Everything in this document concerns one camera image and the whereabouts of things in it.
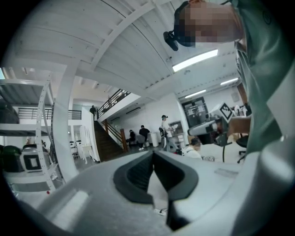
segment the green shirt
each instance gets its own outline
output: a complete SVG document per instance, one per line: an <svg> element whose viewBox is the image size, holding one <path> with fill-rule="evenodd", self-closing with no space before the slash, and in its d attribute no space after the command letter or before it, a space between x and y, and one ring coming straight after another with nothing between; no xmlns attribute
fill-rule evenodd
<svg viewBox="0 0 295 236"><path fill-rule="evenodd" d="M266 102L286 76L293 52L280 26L257 0L232 0L246 34L247 50L236 43L237 67L252 117L247 153L261 151L281 131Z"/></svg>

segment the shelving unit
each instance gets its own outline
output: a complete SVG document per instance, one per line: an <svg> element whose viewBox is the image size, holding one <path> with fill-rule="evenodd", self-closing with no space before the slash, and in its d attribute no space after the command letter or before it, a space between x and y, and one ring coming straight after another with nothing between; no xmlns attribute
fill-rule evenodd
<svg viewBox="0 0 295 236"><path fill-rule="evenodd" d="M45 107L52 107L53 94L50 80L28 81L19 79L0 80L0 96L12 106L37 106L36 124L0 124L0 136L35 136L38 157L42 171L38 172L3 172L7 182L11 184L38 184L47 183L48 190L54 191L58 184L54 184L51 175L57 170L58 164L53 163L47 168L44 160L41 137L48 136L53 145L51 132L44 119L42 127L42 114L45 118Z"/></svg>

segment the fluorescent light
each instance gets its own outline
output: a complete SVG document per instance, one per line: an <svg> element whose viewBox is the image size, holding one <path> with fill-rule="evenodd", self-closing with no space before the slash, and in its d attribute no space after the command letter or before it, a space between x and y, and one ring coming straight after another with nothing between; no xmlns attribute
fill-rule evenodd
<svg viewBox="0 0 295 236"><path fill-rule="evenodd" d="M202 91L200 91L200 92L197 92L197 93L194 93L194 94L188 95L188 96L186 96L185 98L190 98L190 97L192 97L192 96L195 96L195 95L198 95L198 94L202 94L202 93L204 93L204 92L206 92L206 89L204 89L204 90L202 90Z"/></svg>
<svg viewBox="0 0 295 236"><path fill-rule="evenodd" d="M181 62L181 63L173 66L172 68L173 68L174 72L176 72L176 71L179 71L179 70L181 70L181 69L183 69L185 67L188 67L188 66L190 66L192 64L195 64L197 62L206 60L206 59L211 58L211 57L215 57L215 56L217 56L217 54L218 54L218 49L207 52L207 53L203 53L201 55L198 55L198 56L195 56L195 57L193 57L191 59L188 59L188 60L186 60L184 62Z"/></svg>
<svg viewBox="0 0 295 236"><path fill-rule="evenodd" d="M231 82L237 81L238 79L239 79L239 78L231 79L231 80L228 80L228 81L222 82L220 85L224 85L224 84L227 84L227 83L231 83Z"/></svg>

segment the staircase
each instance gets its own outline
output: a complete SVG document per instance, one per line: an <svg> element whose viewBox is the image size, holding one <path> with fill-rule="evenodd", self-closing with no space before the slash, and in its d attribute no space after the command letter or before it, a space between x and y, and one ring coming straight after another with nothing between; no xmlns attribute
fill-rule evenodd
<svg viewBox="0 0 295 236"><path fill-rule="evenodd" d="M101 161L108 161L118 158L124 153L124 150L118 145L112 137L104 130L104 128L97 122L94 122L94 131L96 138L97 151Z"/></svg>

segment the black metal railing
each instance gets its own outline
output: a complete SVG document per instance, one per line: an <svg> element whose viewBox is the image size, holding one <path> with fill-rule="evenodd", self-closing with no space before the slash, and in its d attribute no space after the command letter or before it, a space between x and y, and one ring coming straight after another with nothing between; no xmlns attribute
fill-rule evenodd
<svg viewBox="0 0 295 236"><path fill-rule="evenodd" d="M119 89L115 92L105 103L102 107L98 110L98 117L101 117L104 113L106 113L111 107L116 105L120 102L124 97L128 96L130 93Z"/></svg>
<svg viewBox="0 0 295 236"><path fill-rule="evenodd" d="M37 119L37 108L22 108L18 109L18 117L20 119ZM70 120L81 120L81 111L69 110L68 119ZM50 120L52 118L51 108L45 109L45 118Z"/></svg>

